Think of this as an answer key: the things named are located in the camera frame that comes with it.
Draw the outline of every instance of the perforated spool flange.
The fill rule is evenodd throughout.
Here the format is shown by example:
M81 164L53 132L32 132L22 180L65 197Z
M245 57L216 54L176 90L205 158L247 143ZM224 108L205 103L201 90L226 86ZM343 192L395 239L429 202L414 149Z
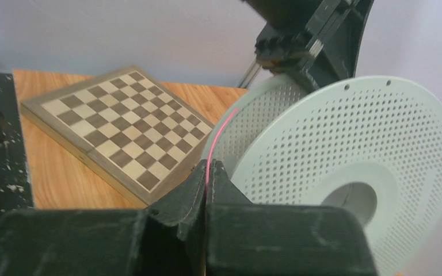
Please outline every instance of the perforated spool flange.
M236 115L219 136L212 157L226 167L228 176L248 146L277 116L307 93L285 74L273 76L250 89L235 102L215 125L209 136L201 159L207 159L214 136L235 108Z
M346 184L369 185L377 200L365 233L380 274L392 275L442 214L442 104L399 78L335 83L266 127L231 180L274 204L319 205Z

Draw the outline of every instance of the pink line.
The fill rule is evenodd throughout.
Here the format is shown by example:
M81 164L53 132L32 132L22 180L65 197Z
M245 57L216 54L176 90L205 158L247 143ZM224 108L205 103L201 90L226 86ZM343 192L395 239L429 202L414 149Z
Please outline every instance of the pink line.
M218 142L219 136L221 136L221 133L223 132L224 128L231 121L231 119L236 114L236 112L238 112L238 108L233 109L233 111L228 116L226 121L224 121L221 128L219 128L218 132L216 133L216 136L214 137L214 140L212 141L211 149L209 150L209 155L207 158L207 165L206 165L206 193L207 193L207 188L208 188L208 184L209 184L209 170L211 168L211 159L212 159L212 152L214 151L214 146L216 146L216 142Z

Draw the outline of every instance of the chessboard wooden frame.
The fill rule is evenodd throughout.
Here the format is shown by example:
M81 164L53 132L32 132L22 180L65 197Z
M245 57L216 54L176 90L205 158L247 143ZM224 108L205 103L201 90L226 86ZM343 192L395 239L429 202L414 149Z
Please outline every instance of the chessboard wooden frame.
M163 180L165 183L158 189L155 189L151 193L146 192L144 189L138 186L129 176L122 172L118 167L114 166L104 156L102 156L94 147L83 140L80 136L74 133L71 129L66 127L59 119L48 113L41 105L64 97L68 94L77 92L78 90L86 89L94 86L98 83L105 82L115 77L120 77L132 71L137 71L145 78L150 80L154 85L163 90L163 92L169 94L173 99L179 102L183 107L188 109L191 113L197 116L201 121L206 123L209 127L213 128L214 125L209 122L203 115L201 115L194 108L189 106L179 96L172 93L168 88L161 85L148 73L144 72L137 66L128 66L114 72L110 72L104 75L97 76L85 80L83 82L76 83L71 86L64 87L59 90L55 90L51 93L47 93L38 97L27 99L21 102L21 113L36 124L46 134L51 136L62 147L68 150L88 168L93 170L103 180L108 182L117 191L119 191L124 197L129 199L133 204L140 208L144 208L156 200L163 197L166 193L171 191L179 183L179 179L184 179L185 172L189 172L192 167L197 165L200 160L202 150L209 137L206 135L200 142L200 144L191 150L190 153L176 166L167 178Z

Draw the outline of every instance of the plain background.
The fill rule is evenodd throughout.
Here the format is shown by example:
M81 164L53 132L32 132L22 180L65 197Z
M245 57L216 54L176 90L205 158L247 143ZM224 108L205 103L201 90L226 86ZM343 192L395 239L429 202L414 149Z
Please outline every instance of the plain background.
M234 86L263 26L238 0L0 0L0 71L137 64L161 81ZM375 0L357 67L372 74L409 78L442 101L441 0ZM442 219L403 272L442 275Z

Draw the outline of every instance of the wooden tabletop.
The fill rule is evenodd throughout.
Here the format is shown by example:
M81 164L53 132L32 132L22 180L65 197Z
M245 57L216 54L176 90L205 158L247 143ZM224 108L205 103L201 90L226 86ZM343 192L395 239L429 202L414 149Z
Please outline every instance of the wooden tabletop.
M91 77L38 71L14 71L18 102L88 78ZM229 106L246 91L245 89L184 83L163 84L213 123L216 123ZM28 119L21 116L21 123L37 208L135 207Z

